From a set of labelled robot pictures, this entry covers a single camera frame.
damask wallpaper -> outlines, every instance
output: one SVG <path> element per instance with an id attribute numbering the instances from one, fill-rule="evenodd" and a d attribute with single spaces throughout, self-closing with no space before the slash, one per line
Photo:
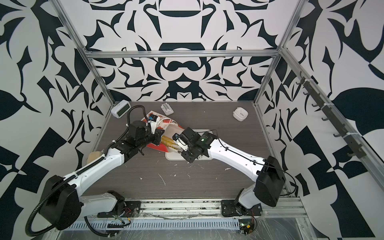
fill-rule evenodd
<path id="1" fill-rule="evenodd" d="M 277 48 L 297 0 L 62 0 L 88 50 Z"/>
<path id="2" fill-rule="evenodd" d="M 309 0 L 288 50 L 383 158 L 383 1 Z M 259 107 L 319 239 L 382 239 L 384 192 L 281 60 Z"/>
<path id="3" fill-rule="evenodd" d="M 110 104 L 46 0 L 0 2 L 0 56 L 0 238 L 30 239 L 45 181 L 81 167 Z"/>
<path id="4" fill-rule="evenodd" d="M 272 57 L 103 58 L 116 101 L 253 100 Z"/>
<path id="5" fill-rule="evenodd" d="M 65 0 L 90 51 L 276 49 L 297 0 Z M 253 100 L 271 57 L 96 59 L 114 99 Z"/>

white digital clock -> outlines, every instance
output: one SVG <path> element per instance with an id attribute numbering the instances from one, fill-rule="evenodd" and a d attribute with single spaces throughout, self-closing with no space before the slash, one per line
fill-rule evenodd
<path id="1" fill-rule="evenodd" d="M 116 106 L 111 109 L 111 113 L 116 118 L 121 118 L 129 109 L 131 105 L 127 100 L 121 100 Z"/>

metal hook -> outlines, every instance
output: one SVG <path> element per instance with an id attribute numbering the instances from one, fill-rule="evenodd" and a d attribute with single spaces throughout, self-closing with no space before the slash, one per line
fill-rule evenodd
<path id="1" fill-rule="evenodd" d="M 303 84 L 305 82 L 305 78 L 301 78 L 300 82 L 296 83 L 297 85 Z"/>

white debris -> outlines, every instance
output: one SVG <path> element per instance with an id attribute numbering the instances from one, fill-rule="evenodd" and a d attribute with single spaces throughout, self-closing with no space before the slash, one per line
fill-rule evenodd
<path id="1" fill-rule="evenodd" d="M 160 174 L 158 174 L 160 177 L 161 177 L 161 175 Z M 165 181 L 164 181 L 164 179 L 161 177 L 161 180 L 163 180 L 163 183 L 164 183 L 164 186 L 166 185 L 166 183 L 165 183 Z"/>

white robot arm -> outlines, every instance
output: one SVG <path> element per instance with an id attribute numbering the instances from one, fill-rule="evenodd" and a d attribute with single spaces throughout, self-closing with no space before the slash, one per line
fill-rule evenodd
<path id="1" fill-rule="evenodd" d="M 143 121 L 134 121 L 101 157 L 64 177 L 56 175 L 51 177 L 46 182 L 41 202 L 27 221 L 27 235 L 37 236 L 54 227 L 63 230 L 79 217 L 100 212 L 108 212 L 116 217 L 121 215 L 124 208 L 124 197 L 120 194 L 109 191 L 101 195 L 82 195 L 102 176 L 141 152 L 140 148 L 149 143 L 160 144 L 164 130 L 155 129 L 158 123 L 156 118 L 157 116 L 151 115 L 147 120 L 148 125 Z M 276 205 L 285 183 L 283 171 L 276 159 L 253 156 L 228 145 L 216 135 L 206 132 L 200 136 L 190 128 L 181 134 L 175 134 L 173 139 L 184 150 L 181 155 L 188 162 L 193 162 L 203 154 L 227 163 L 255 182 L 249 188 L 240 191 L 235 200 L 236 215 L 249 213 L 255 205 L 261 202 L 270 206 Z M 45 217 L 52 226 L 33 232 L 31 223 L 37 212 Z"/>

